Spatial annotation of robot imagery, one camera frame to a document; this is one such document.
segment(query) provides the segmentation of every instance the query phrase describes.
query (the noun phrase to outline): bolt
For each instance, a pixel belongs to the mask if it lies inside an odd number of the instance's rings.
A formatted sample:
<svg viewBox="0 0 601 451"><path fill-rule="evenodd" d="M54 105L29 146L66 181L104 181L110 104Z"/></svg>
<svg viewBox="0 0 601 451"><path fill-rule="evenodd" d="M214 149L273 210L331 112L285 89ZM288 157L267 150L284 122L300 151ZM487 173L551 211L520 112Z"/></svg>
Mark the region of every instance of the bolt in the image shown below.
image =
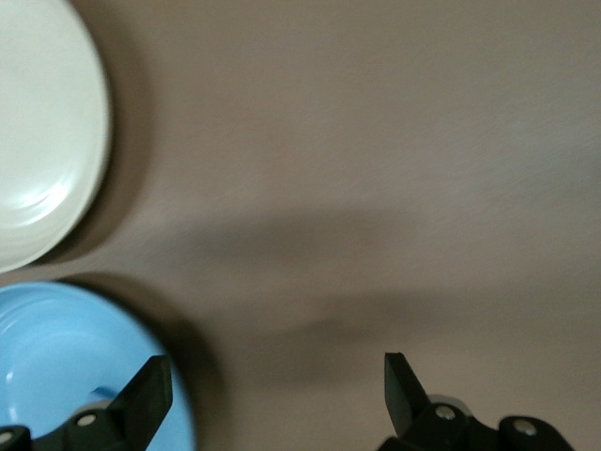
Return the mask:
<svg viewBox="0 0 601 451"><path fill-rule="evenodd" d="M2 432L0 434L0 444L4 444L4 443L8 443L10 442L10 439L12 439L12 436L14 434L12 432L10 432L9 430L6 432Z"/></svg>
<svg viewBox="0 0 601 451"><path fill-rule="evenodd" d="M530 436L536 435L536 428L528 420L514 421L514 428L516 428L516 430L518 432L521 432L522 434L526 434L526 435L530 435Z"/></svg>
<svg viewBox="0 0 601 451"><path fill-rule="evenodd" d="M436 415L443 420L453 420L455 419L455 411L451 409L449 406L438 406L436 408Z"/></svg>
<svg viewBox="0 0 601 451"><path fill-rule="evenodd" d="M89 426L95 421L96 415L94 413L89 413L88 415L84 415L79 420L77 420L77 426Z"/></svg>

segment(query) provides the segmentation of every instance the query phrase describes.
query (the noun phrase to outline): table surface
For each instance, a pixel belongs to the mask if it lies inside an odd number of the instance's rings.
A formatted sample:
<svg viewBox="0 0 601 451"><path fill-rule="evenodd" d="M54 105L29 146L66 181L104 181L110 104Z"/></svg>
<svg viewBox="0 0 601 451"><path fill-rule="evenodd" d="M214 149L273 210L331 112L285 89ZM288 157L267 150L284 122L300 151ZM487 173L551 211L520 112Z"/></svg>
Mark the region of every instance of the table surface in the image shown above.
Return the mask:
<svg viewBox="0 0 601 451"><path fill-rule="evenodd" d="M115 140L5 285L102 290L203 449L373 450L383 355L486 424L601 441L601 2L76 0Z"/></svg>

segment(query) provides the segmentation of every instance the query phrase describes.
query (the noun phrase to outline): blue bowl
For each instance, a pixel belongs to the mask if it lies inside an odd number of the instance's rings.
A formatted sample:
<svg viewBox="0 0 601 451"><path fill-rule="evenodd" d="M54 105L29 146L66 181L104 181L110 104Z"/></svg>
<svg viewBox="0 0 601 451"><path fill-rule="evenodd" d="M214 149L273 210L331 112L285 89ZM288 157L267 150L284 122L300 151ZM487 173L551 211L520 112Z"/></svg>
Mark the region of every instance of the blue bowl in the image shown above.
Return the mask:
<svg viewBox="0 0 601 451"><path fill-rule="evenodd" d="M0 288L0 427L34 438L86 404L115 397L152 355L157 339L128 313L85 289L56 282ZM148 451L193 451L190 402L175 368L173 406Z"/></svg>

